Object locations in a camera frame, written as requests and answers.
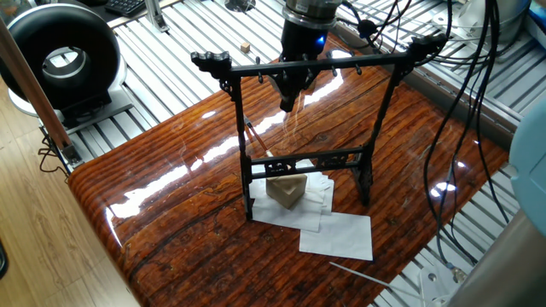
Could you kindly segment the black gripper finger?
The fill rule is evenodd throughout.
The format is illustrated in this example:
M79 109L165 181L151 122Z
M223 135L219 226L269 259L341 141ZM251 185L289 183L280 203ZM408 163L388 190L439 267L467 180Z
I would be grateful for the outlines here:
M290 109L302 91L306 91L315 81L317 72L298 72L290 76Z
M291 84L287 83L281 74L273 75L271 83L281 97L280 109L286 113L291 113L296 99L296 94L293 92Z

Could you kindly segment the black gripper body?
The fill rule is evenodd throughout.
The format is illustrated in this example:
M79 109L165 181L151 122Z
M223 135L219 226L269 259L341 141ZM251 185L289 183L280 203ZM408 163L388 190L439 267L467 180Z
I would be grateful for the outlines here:
M282 30L280 61L314 61L322 53L328 29L312 29L285 20Z

